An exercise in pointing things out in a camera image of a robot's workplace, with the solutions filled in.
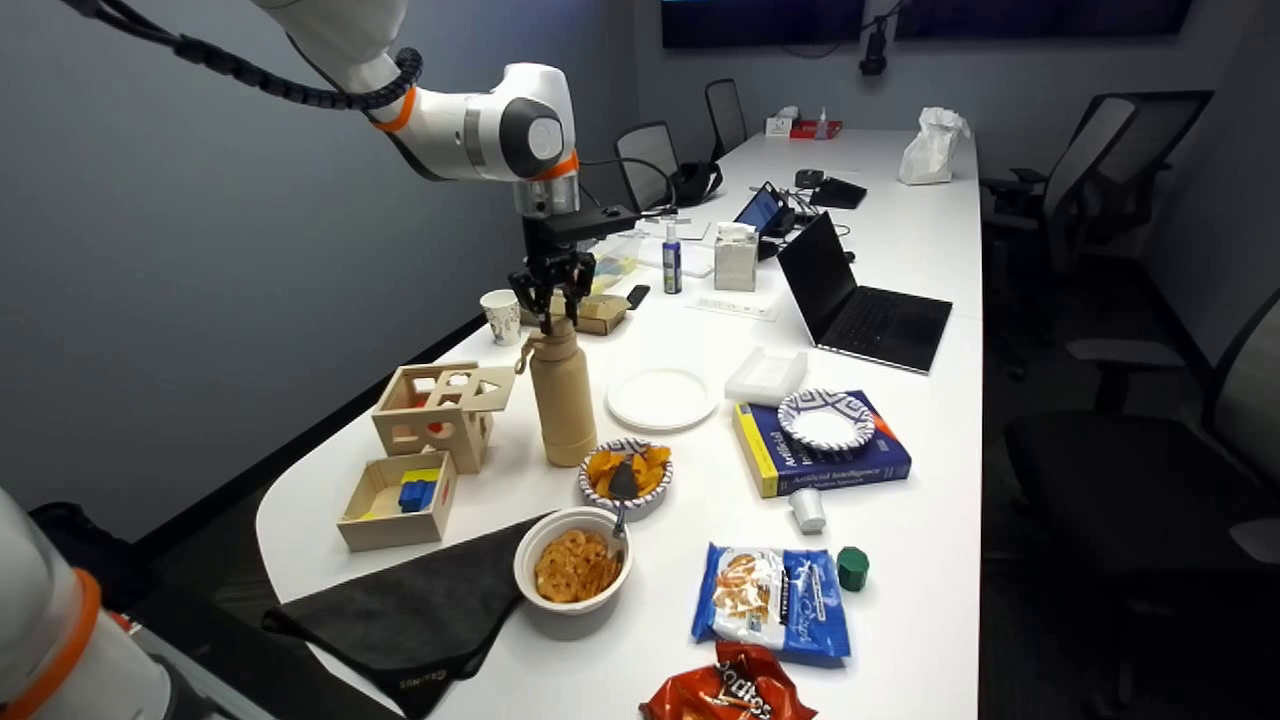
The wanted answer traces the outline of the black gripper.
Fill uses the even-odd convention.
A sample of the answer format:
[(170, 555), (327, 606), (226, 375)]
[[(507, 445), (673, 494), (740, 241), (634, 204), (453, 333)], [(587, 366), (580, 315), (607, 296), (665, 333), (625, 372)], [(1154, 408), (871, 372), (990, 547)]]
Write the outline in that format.
[(564, 313), (593, 293), (595, 255), (578, 246), (578, 220), (573, 216), (527, 216), (523, 220), (523, 267), (507, 277), (522, 306), (527, 315), (544, 315), (552, 293), (564, 293)]

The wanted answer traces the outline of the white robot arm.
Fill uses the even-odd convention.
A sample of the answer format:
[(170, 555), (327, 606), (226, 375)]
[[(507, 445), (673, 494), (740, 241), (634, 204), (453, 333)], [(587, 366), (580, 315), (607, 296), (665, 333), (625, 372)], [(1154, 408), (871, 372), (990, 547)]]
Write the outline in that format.
[[(488, 91), (433, 91), (423, 57), (401, 48), (407, 0), (251, 0), (323, 74), (286, 79), (189, 32), (159, 26), (130, 0), (69, 0), (82, 16), (172, 57), (234, 74), (263, 96), (364, 112), (429, 180), (514, 185), (523, 220), (523, 267), (514, 293), (533, 315), (593, 278), (564, 223), (580, 211), (580, 148), (567, 74), (552, 64), (507, 64)], [(78, 569), (0, 494), (0, 711), (5, 720), (172, 720), (179, 677), (154, 660), (106, 606), (102, 581)]]

